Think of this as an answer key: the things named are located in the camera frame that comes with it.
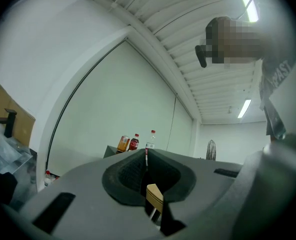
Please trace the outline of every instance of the plastic bottle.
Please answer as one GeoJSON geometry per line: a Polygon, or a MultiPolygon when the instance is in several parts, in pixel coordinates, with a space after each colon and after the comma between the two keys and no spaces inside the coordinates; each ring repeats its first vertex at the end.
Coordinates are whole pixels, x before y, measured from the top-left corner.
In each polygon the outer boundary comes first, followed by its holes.
{"type": "Polygon", "coordinates": [[[117,151],[125,152],[127,150],[127,146],[128,146],[129,141],[130,141],[130,139],[128,136],[126,136],[126,135],[121,136],[118,147],[117,147],[117,151]]]}
{"type": "Polygon", "coordinates": [[[53,183],[56,180],[55,175],[50,175],[51,183],[53,183]]]}
{"type": "Polygon", "coordinates": [[[136,150],[138,148],[139,140],[138,140],[139,134],[136,133],[134,137],[131,139],[128,151],[136,150]]]}
{"type": "Polygon", "coordinates": [[[44,185],[48,187],[52,183],[51,177],[50,177],[50,171],[46,171],[46,175],[44,177],[44,185]]]}
{"type": "Polygon", "coordinates": [[[146,144],[146,166],[148,166],[148,149],[154,149],[155,148],[155,139],[156,139],[156,131],[151,130],[151,136],[149,141],[146,144]]]}

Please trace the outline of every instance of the juice bottle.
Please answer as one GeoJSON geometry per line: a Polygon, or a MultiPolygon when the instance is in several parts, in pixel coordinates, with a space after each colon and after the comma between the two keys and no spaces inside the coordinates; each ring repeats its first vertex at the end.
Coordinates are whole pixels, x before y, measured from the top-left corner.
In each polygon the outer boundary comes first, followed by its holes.
{"type": "Polygon", "coordinates": [[[128,151],[136,150],[138,148],[139,140],[138,140],[139,134],[135,134],[134,138],[131,139],[128,151]]]}
{"type": "Polygon", "coordinates": [[[117,147],[117,150],[119,152],[125,152],[126,149],[127,149],[127,146],[128,146],[128,143],[129,143],[129,137],[126,136],[126,135],[123,135],[121,136],[121,139],[119,141],[119,144],[118,144],[118,147],[117,147]]]}

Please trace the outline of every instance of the black slot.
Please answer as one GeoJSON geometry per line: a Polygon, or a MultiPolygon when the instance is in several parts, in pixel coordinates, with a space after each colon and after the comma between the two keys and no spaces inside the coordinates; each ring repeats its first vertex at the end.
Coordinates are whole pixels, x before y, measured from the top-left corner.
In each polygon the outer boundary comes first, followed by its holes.
{"type": "Polygon", "coordinates": [[[232,178],[236,178],[238,176],[238,171],[226,170],[226,169],[216,169],[213,171],[215,174],[220,174],[232,178]]]}
{"type": "Polygon", "coordinates": [[[37,228],[50,234],[75,197],[76,196],[71,193],[60,193],[43,213],[39,215],[33,224],[37,228]]]}

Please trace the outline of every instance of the gray machine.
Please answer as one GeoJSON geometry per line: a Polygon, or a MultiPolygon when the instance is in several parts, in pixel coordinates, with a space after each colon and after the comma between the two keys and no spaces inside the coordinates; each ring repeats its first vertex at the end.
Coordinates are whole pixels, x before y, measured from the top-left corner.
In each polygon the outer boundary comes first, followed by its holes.
{"type": "Polygon", "coordinates": [[[164,198],[160,230],[140,194],[144,149],[81,165],[20,216],[7,212],[32,239],[245,239],[280,217],[296,193],[293,142],[272,143],[243,165],[149,149],[148,173],[164,198]]]}

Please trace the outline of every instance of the fan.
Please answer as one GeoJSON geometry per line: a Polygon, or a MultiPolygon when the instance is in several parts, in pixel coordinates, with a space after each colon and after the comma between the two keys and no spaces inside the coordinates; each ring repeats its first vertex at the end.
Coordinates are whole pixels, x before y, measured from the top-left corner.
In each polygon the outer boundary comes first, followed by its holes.
{"type": "Polygon", "coordinates": [[[216,161],[216,144],[213,140],[208,142],[206,159],[216,161]]]}

